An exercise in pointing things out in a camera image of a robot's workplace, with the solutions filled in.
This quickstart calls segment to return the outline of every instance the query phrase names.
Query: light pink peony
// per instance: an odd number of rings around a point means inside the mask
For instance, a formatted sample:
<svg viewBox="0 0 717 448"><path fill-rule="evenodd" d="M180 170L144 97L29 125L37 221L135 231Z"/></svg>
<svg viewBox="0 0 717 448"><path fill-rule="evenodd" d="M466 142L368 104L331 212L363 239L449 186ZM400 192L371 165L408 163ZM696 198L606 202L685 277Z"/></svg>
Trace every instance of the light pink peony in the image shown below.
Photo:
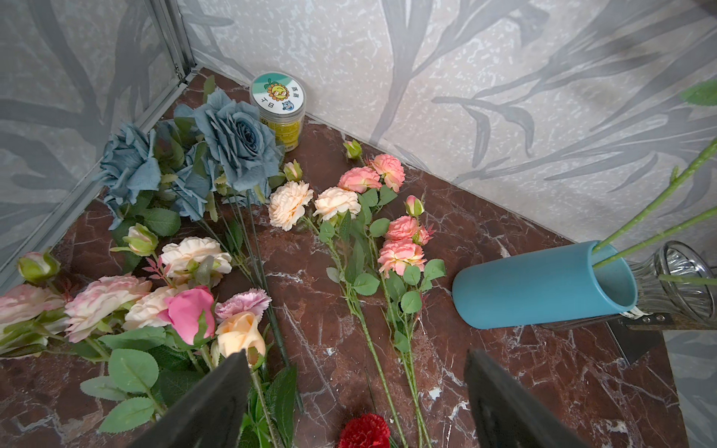
<svg viewBox="0 0 717 448"><path fill-rule="evenodd" d="M411 239L416 233L418 233L418 220L412 216L401 216L391 221L384 238L392 241Z"/></svg>
<svg viewBox="0 0 717 448"><path fill-rule="evenodd" d="M70 317L66 330L71 343L77 343L90 335L95 326L112 314L122 304L146 296L152 282L132 275L102 277L90 283L84 291L65 306Z"/></svg>
<svg viewBox="0 0 717 448"><path fill-rule="evenodd" d="M383 272L388 278L390 270L403 275L408 266L418 266L422 271L425 262L423 249L410 239L386 241L379 253L379 264L381 264L379 272Z"/></svg>
<svg viewBox="0 0 717 448"><path fill-rule="evenodd" d="M0 334L6 326L34 319L43 311L61 308L65 301L47 288L18 285L0 297Z"/></svg>
<svg viewBox="0 0 717 448"><path fill-rule="evenodd" d="M406 180L406 174L399 159L389 154L381 154L376 156L369 164L374 167L378 174L384 175L384 182L388 187L397 193L399 192L401 185Z"/></svg>
<svg viewBox="0 0 717 448"><path fill-rule="evenodd" d="M214 309L214 314L221 320L229 319L235 314L249 311L257 316L257 322L260 322L264 311L269 308L271 297L266 291L252 288L246 292L236 294L224 303L218 303Z"/></svg>
<svg viewBox="0 0 717 448"><path fill-rule="evenodd" d="M338 187L344 190L365 193L368 189L380 189L381 177L368 166L352 168L345 172L338 181Z"/></svg>

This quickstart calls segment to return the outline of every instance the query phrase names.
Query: pink carnation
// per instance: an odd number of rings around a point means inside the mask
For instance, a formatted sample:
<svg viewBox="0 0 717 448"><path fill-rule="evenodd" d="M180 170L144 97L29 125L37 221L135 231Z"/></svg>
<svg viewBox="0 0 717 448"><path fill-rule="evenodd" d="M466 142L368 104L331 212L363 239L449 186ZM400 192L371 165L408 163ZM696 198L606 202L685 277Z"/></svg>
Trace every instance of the pink carnation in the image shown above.
<svg viewBox="0 0 717 448"><path fill-rule="evenodd" d="M406 180L406 174L399 159L389 154L381 154L376 156L369 164L376 170L378 174L384 175L384 182L395 192L399 192L401 185Z"/></svg>
<svg viewBox="0 0 717 448"><path fill-rule="evenodd" d="M417 232L418 220L413 216L401 216L400 218L391 221L389 224L389 230L384 235L384 238L392 241L411 239Z"/></svg>
<svg viewBox="0 0 717 448"><path fill-rule="evenodd" d="M217 304L214 314L221 320L229 319L235 314L249 311L257 316L257 322L262 319L264 311L269 308L271 297L266 291L252 288L246 292L236 294L224 303Z"/></svg>
<svg viewBox="0 0 717 448"><path fill-rule="evenodd" d="M379 272L383 272L388 278L390 270L403 275L408 266L418 266L422 271L425 262L423 249L410 239L386 241L379 253L379 264L381 264Z"/></svg>

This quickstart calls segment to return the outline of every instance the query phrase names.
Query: plastic jar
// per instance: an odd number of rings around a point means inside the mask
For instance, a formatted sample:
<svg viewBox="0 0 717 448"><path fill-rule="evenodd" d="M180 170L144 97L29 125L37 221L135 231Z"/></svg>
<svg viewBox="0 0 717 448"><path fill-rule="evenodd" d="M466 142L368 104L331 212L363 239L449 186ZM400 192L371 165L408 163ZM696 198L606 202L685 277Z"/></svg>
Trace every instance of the plastic jar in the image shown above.
<svg viewBox="0 0 717 448"><path fill-rule="evenodd" d="M299 146L304 125L306 96L301 84L285 73L271 72L252 82L250 99L265 125L276 132L276 143L286 152Z"/></svg>

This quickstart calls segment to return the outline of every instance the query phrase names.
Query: coral pink rose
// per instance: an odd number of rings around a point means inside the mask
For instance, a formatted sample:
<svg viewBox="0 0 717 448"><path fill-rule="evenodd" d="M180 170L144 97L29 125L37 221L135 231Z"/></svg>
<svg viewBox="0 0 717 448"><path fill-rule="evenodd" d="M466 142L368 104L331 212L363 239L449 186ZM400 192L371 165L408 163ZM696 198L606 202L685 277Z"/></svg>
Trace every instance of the coral pink rose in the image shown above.
<svg viewBox="0 0 717 448"><path fill-rule="evenodd" d="M400 239L411 239L416 233L418 233L418 220L411 216L401 216L391 221L384 238L399 241Z"/></svg>
<svg viewBox="0 0 717 448"><path fill-rule="evenodd" d="M410 239L386 241L379 253L379 264L381 264L379 272L383 272L388 278L390 270L403 275L408 266L418 266L422 271L425 262L423 249Z"/></svg>
<svg viewBox="0 0 717 448"><path fill-rule="evenodd" d="M338 187L344 190L365 193L368 189L380 189L381 177L368 166L352 168L345 172L338 181Z"/></svg>
<svg viewBox="0 0 717 448"><path fill-rule="evenodd" d="M199 332L199 318L204 313L206 319L205 338L214 336L214 316L212 305L214 297L206 286L180 292L174 297L164 299L167 309L161 311L157 317L164 319L176 330L179 337L189 345L194 345L194 336Z"/></svg>
<svg viewBox="0 0 717 448"><path fill-rule="evenodd" d="M370 162L370 165L374 167L374 170L376 170L378 174L384 175L384 182L388 187L397 193L399 192L401 185L403 185L406 180L406 174L403 171L403 166L401 166L399 159L389 154L381 154L380 156L376 156L376 158Z"/></svg>

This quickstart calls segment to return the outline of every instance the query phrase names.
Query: hot pink rosebud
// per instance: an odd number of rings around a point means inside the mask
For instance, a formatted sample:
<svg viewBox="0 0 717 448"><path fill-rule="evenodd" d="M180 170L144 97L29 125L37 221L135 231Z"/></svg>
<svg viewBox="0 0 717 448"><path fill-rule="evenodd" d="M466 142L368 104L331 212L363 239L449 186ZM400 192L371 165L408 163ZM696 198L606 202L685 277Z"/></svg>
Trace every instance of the hot pink rosebud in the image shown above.
<svg viewBox="0 0 717 448"><path fill-rule="evenodd" d="M381 177L373 169L362 166L345 172L338 181L338 187L344 190L365 193L368 189L380 189Z"/></svg>
<svg viewBox="0 0 717 448"><path fill-rule="evenodd" d="M157 315L166 320L179 334L179 337L189 345L194 345L194 336L199 331L199 317L204 312L206 319L205 338L214 336L214 316L212 304L214 297L206 286L180 292L174 297L164 299L168 308Z"/></svg>
<svg viewBox="0 0 717 448"><path fill-rule="evenodd" d="M399 192L401 185L403 185L406 180L406 174L403 171L403 166L401 166L399 159L389 154L381 154L380 156L376 156L376 158L370 162L370 165L378 174L384 175L386 186L397 193Z"/></svg>
<svg viewBox="0 0 717 448"><path fill-rule="evenodd" d="M384 238L392 241L411 239L418 232L418 220L412 216L401 216L389 224Z"/></svg>

